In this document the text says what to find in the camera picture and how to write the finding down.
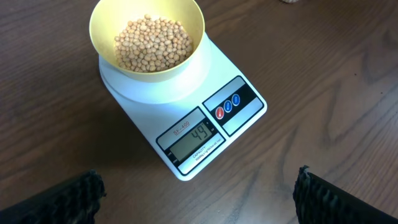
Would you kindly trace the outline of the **yellow plastic bowl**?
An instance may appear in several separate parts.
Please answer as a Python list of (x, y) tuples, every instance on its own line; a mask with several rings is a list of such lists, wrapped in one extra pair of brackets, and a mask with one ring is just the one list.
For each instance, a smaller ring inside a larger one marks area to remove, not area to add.
[(194, 0), (100, 0), (90, 17), (98, 55), (135, 80), (176, 77), (197, 55), (205, 18)]

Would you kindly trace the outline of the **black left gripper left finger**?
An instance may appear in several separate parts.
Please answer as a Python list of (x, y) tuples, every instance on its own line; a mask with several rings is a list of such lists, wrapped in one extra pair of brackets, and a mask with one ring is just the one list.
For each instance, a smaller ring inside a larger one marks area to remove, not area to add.
[(102, 177), (88, 170), (1, 210), (1, 223), (93, 224), (105, 196)]

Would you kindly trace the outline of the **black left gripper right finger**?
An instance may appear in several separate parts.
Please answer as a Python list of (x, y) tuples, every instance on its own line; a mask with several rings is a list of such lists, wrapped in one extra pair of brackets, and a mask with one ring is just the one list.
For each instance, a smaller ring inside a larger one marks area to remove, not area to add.
[(293, 199), (300, 224), (397, 224), (394, 218), (308, 171), (299, 169)]

